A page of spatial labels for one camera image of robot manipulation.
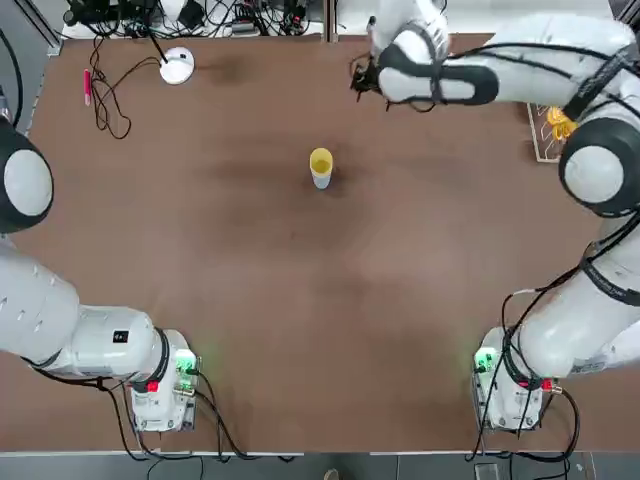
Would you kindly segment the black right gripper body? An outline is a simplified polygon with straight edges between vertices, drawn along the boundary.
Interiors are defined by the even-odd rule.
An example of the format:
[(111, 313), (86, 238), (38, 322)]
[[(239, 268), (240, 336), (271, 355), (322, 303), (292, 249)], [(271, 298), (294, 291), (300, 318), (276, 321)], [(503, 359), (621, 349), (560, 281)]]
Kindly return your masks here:
[(381, 93), (378, 68), (373, 56), (358, 56), (351, 60), (351, 89), (358, 96), (367, 92)]

